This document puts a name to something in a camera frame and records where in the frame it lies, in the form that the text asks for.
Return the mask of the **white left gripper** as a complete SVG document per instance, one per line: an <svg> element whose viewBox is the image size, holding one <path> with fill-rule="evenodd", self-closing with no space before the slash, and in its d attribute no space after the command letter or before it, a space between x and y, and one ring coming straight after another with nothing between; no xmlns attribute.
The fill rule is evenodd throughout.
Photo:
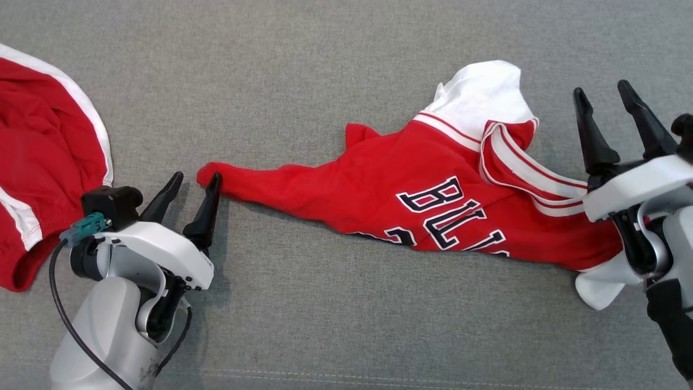
<svg viewBox="0 0 693 390"><path fill-rule="evenodd" d="M214 277L214 266L203 251L213 242L222 176L213 173L205 199L181 235L161 222L183 179L182 171L173 173L140 214L141 222L95 236L99 276L123 277L135 284L137 292L146 291L146 301L136 299L135 327L150 343L163 343L169 337L182 295L210 288Z"/></svg>

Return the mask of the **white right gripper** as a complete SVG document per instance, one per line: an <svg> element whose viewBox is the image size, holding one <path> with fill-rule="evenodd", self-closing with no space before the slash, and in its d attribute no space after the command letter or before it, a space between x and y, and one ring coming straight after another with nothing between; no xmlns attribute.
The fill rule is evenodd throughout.
<svg viewBox="0 0 693 390"><path fill-rule="evenodd" d="M691 163L671 155L678 143L631 83L620 80L617 89L638 129L643 159L653 160L589 193L583 201L586 215L592 222L614 222L626 259L639 276L690 277ZM620 156L604 139L581 87L573 91L573 104L586 173L601 175L618 165Z"/></svg>

